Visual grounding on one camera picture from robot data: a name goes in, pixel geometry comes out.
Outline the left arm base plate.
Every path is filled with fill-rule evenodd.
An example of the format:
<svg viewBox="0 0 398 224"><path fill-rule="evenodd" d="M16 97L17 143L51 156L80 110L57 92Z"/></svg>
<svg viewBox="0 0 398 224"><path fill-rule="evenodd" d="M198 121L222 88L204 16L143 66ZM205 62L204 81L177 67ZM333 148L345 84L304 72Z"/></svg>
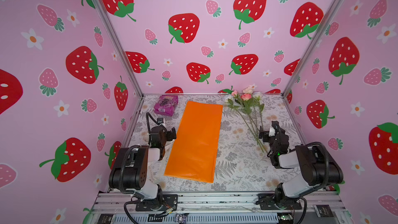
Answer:
<svg viewBox="0 0 398 224"><path fill-rule="evenodd" d="M178 195L165 194L161 198L152 200L143 200L136 205L136 212L156 212L166 211L168 209L175 210L178 204Z"/></svg>

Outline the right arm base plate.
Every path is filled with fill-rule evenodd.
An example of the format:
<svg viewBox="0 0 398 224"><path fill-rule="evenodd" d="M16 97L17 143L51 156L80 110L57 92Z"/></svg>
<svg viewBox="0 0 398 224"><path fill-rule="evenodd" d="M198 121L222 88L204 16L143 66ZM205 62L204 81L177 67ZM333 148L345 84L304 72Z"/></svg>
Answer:
<svg viewBox="0 0 398 224"><path fill-rule="evenodd" d="M255 205L261 210L302 210L299 198L285 198L278 200L275 194L258 194Z"/></svg>

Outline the pale fake flower stem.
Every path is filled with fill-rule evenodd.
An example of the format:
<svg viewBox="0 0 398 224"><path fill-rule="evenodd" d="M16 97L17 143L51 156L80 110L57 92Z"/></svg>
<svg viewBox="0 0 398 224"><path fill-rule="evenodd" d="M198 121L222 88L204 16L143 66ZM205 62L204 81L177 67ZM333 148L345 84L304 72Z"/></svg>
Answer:
<svg viewBox="0 0 398 224"><path fill-rule="evenodd" d="M258 129L258 131L260 131L264 127L263 118L262 118L262 113L263 113L263 109L264 109L264 104L261 101L262 93L254 92L252 95L252 99L253 99L255 117L256 117L256 119L259 119L259 121L256 121L257 129Z"/></svg>

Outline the orange wrapping paper sheet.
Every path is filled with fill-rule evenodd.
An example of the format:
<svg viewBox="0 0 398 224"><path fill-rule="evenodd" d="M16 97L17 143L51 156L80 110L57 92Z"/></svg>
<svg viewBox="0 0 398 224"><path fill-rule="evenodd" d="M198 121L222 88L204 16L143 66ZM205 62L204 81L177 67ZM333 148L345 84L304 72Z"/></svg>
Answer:
<svg viewBox="0 0 398 224"><path fill-rule="evenodd" d="M213 183L223 106L188 101L164 175Z"/></svg>

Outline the pink fake rose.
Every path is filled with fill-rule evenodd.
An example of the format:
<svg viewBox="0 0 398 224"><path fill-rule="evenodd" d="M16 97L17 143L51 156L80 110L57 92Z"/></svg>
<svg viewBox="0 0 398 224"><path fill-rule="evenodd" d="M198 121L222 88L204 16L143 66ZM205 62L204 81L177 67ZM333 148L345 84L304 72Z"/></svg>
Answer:
<svg viewBox="0 0 398 224"><path fill-rule="evenodd" d="M243 93L236 102L240 105L238 113L248 127L248 130L259 146L259 149L264 152L265 148L259 139L260 125L262 124L261 114L263 110L260 98L255 97L253 94Z"/></svg>

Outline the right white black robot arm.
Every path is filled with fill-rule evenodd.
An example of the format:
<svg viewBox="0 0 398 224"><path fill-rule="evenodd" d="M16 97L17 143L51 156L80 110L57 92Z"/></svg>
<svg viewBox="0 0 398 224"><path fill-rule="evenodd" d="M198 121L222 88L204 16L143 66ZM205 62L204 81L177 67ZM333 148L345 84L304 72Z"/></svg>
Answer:
<svg viewBox="0 0 398 224"><path fill-rule="evenodd" d="M343 171L320 142L297 145L289 149L289 137L278 125L269 131L260 130L259 138L268 143L267 157L277 169L299 168L294 178L280 183L271 195L259 196L256 205L294 209L300 199L329 185L344 180Z"/></svg>

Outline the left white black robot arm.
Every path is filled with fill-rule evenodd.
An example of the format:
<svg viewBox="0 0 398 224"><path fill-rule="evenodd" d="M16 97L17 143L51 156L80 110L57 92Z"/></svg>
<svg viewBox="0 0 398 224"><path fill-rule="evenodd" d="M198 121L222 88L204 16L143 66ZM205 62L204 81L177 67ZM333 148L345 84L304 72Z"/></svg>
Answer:
<svg viewBox="0 0 398 224"><path fill-rule="evenodd" d="M177 139L176 129L170 131L164 126L164 119L154 119L146 114L149 130L148 145L134 145L121 148L116 156L108 184L123 194L138 198L139 202L160 208L164 204L161 186L147 179L150 162L161 161L166 153L166 144Z"/></svg>

